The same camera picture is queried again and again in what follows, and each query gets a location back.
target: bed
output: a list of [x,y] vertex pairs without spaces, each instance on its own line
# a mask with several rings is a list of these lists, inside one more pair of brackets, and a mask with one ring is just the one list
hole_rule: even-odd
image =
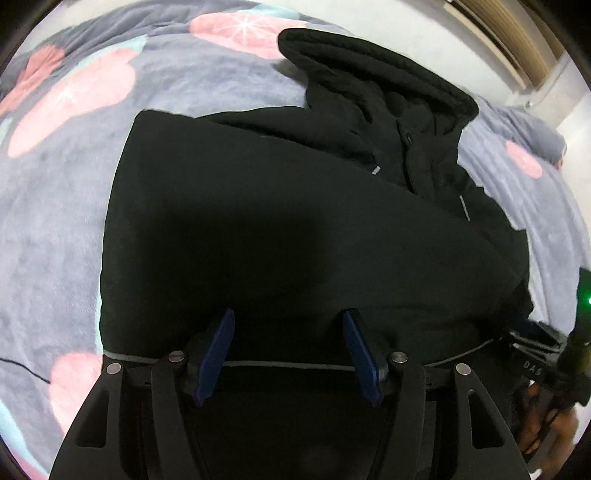
[[[59,32],[2,75],[0,436],[30,478],[48,476],[100,373],[103,225],[135,116],[304,106],[306,78],[276,45],[290,27],[351,35],[241,0],[148,0]],[[560,174],[564,140],[476,100],[459,163],[528,232],[531,319],[568,333],[591,247]]]

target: pink flower pattern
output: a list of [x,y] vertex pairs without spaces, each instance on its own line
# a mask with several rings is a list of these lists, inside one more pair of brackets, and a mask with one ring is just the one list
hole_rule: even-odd
[[506,148],[511,160],[517,163],[523,173],[533,179],[539,179],[542,176],[544,173],[542,165],[532,155],[511,140],[507,140]]
[[45,474],[41,473],[35,467],[30,465],[26,460],[23,460],[21,456],[17,452],[10,451],[14,459],[17,461],[19,466],[21,467],[22,471],[25,472],[25,475],[29,480],[47,480]]
[[8,156],[31,151],[72,117],[124,100],[135,84],[128,62],[136,55],[132,48],[110,51],[55,84],[15,128]]
[[49,403],[64,435],[99,378],[101,365],[102,355],[86,352],[67,353],[53,365]]
[[302,20],[236,12],[199,15],[191,21],[189,31],[222,47],[279,60],[283,55],[277,48],[277,35],[286,28],[305,26]]
[[0,102],[0,115],[12,112],[63,61],[64,51],[53,45],[46,45],[31,55],[27,68],[18,76],[17,84]]

